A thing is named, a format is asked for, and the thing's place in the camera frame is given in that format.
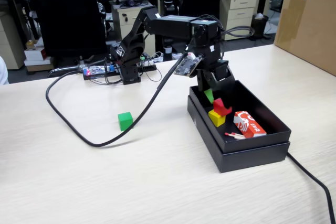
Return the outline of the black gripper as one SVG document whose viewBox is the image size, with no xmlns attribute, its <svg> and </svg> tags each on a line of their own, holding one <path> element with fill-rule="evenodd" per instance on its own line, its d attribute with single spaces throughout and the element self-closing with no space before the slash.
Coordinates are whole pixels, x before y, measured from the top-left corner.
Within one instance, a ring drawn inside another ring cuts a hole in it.
<svg viewBox="0 0 336 224">
<path fill-rule="evenodd" d="M 229 61 L 224 60 L 219 46 L 210 46 L 201 51 L 202 57 L 197 65 L 197 84 L 199 92 L 213 104 L 214 96 L 210 82 L 217 82 L 217 91 L 229 92 L 235 86 L 235 78 L 229 69 Z"/>
</svg>

